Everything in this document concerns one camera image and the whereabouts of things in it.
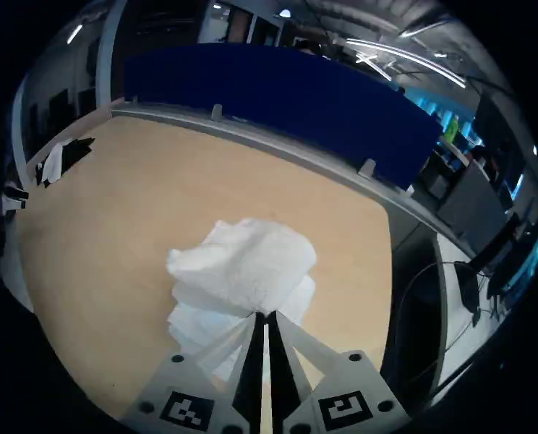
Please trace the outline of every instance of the desk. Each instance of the desk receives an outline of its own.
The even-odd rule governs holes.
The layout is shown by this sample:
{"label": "desk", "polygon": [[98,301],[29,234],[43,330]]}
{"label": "desk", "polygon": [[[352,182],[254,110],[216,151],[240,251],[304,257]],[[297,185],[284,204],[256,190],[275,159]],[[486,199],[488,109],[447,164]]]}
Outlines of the desk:
{"label": "desk", "polygon": [[391,304],[381,205],[262,151],[167,124],[118,116],[85,137],[95,137],[93,152],[48,189],[30,189],[17,225],[35,313],[101,409],[120,417],[178,349],[167,331],[175,301],[165,259],[201,243],[219,219],[265,218],[305,235],[317,289],[304,329],[381,366]]}
{"label": "desk", "polygon": [[[434,241],[436,260],[442,262],[461,261],[468,263],[470,259],[444,236],[438,234]],[[456,270],[451,264],[438,266],[440,277],[440,298],[442,305],[442,337],[440,339],[440,354],[442,357],[436,365],[436,374],[433,386],[439,386],[456,369],[480,348],[496,331],[500,323],[491,318],[487,312],[482,312],[476,327],[472,325],[464,329],[471,321],[471,313],[462,305],[460,287]],[[478,276],[479,305],[481,309],[492,310],[493,301],[486,298],[489,279]],[[444,388],[433,400],[439,401],[448,387]]]}
{"label": "desk", "polygon": [[447,140],[444,140],[443,136],[440,136],[440,143],[444,145],[454,156],[462,162],[462,164],[465,167],[468,167],[470,162],[468,161],[468,158],[464,156],[464,154],[452,143],[448,142]]}

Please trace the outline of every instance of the white cloth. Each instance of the white cloth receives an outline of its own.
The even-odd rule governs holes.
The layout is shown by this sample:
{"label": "white cloth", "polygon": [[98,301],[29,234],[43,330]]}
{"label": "white cloth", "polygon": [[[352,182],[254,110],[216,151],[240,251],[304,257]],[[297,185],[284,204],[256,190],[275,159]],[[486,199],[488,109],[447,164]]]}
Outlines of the white cloth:
{"label": "white cloth", "polygon": [[[215,300],[219,312],[237,308],[268,315],[283,306],[316,260],[313,246],[301,234],[247,218],[236,225],[218,221],[200,246],[171,250],[166,267],[199,296]],[[179,301],[179,293],[186,291],[176,290]]]}
{"label": "white cloth", "polygon": [[[279,310],[300,325],[315,293],[307,271],[316,259],[309,241],[286,226],[218,221],[199,247],[169,254],[167,269],[177,278],[173,295],[179,302],[168,317],[169,333],[183,352],[194,354],[251,312]],[[227,380],[238,354],[213,372]],[[264,362],[264,379],[267,366]]]}
{"label": "white cloth", "polygon": [[54,145],[46,161],[44,161],[41,182],[48,180],[52,184],[60,179],[62,175],[62,149],[71,143],[71,141],[73,139],[66,139]]}

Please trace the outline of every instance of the black object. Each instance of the black object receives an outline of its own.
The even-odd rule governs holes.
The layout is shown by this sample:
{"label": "black object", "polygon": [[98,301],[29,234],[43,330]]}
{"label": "black object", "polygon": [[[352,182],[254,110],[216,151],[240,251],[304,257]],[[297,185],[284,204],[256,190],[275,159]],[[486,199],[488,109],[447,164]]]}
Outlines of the black object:
{"label": "black object", "polygon": [[96,62],[98,61],[98,48],[100,44],[101,39],[96,38],[88,46],[88,52],[86,53],[86,72],[88,73],[88,80],[91,86],[96,85]]}
{"label": "black object", "polygon": [[283,422],[301,404],[299,392],[277,324],[277,314],[267,317],[269,326],[269,361],[271,365],[271,412],[273,434],[283,434]]}
{"label": "black object", "polygon": [[79,115],[84,116],[96,110],[96,89],[87,89],[78,93]]}
{"label": "black object", "polygon": [[458,276],[462,304],[472,314],[479,315],[480,300],[476,271],[470,268],[467,263],[454,263],[454,268]]}
{"label": "black object", "polygon": [[4,194],[11,199],[23,199],[27,200],[30,196],[30,193],[16,187],[7,185],[4,187]]}
{"label": "black object", "polygon": [[150,414],[155,411],[155,406],[152,402],[143,401],[139,404],[138,409],[146,414]]}
{"label": "black object", "polygon": [[[171,416],[171,411],[175,405],[179,405],[184,401],[190,402],[190,408],[192,416],[187,414],[186,410],[179,410],[180,414],[184,415],[183,419],[179,419]],[[161,420],[165,420],[173,425],[180,425],[182,427],[190,428],[191,430],[206,432],[209,428],[210,418],[213,415],[213,408],[215,402],[212,399],[200,398],[198,396],[186,395],[177,391],[172,391],[168,398],[168,401],[158,417]]]}
{"label": "black object", "polygon": [[518,272],[524,261],[530,255],[534,245],[538,241],[538,222],[533,227],[526,227],[520,240],[515,243],[513,249],[508,253],[490,278],[488,283],[488,298],[500,295],[505,296],[505,286]]}
{"label": "black object", "polygon": [[50,99],[48,104],[48,136],[54,137],[64,128],[68,127],[75,119],[74,105],[68,102],[68,90],[64,89]]}
{"label": "black object", "polygon": [[502,251],[508,242],[514,242],[514,231],[520,225],[520,218],[513,214],[502,230],[490,241],[486,247],[469,262],[469,266],[476,273],[486,268]]}
{"label": "black object", "polygon": [[249,343],[249,350],[243,364],[239,384],[235,391],[233,408],[249,423],[249,432],[261,431],[261,387],[263,385],[263,328],[265,317],[255,314],[255,327]]}
{"label": "black object", "polygon": [[279,28],[261,17],[255,21],[251,44],[256,46],[274,46]]}
{"label": "black object", "polygon": [[479,289],[477,274],[487,268],[509,242],[514,240],[514,231],[520,224],[520,218],[513,214],[510,220],[486,247],[469,263],[455,263],[456,275],[460,286],[460,296],[464,307],[474,314],[472,323],[476,325],[480,318]]}

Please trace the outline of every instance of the wall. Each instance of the wall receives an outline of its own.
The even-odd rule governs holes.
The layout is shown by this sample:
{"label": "wall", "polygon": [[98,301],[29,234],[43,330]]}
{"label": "wall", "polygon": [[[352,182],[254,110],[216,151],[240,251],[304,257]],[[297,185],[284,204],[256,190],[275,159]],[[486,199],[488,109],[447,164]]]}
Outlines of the wall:
{"label": "wall", "polygon": [[78,111],[78,93],[90,89],[90,76],[86,71],[89,45],[101,36],[102,21],[85,25],[70,45],[61,39],[49,47],[37,60],[28,75],[22,111],[22,130],[27,133],[30,107],[38,104],[38,118],[48,110],[50,98],[68,89],[69,102]]}
{"label": "wall", "polygon": [[170,1],[170,12],[190,15],[192,22],[182,29],[170,33],[154,32],[138,35],[137,26],[142,9],[152,0],[128,0],[120,19],[111,66],[111,99],[115,100],[124,95],[124,64],[130,59],[146,51],[159,48],[186,46],[197,43],[205,8],[209,0],[191,0],[191,2]]}

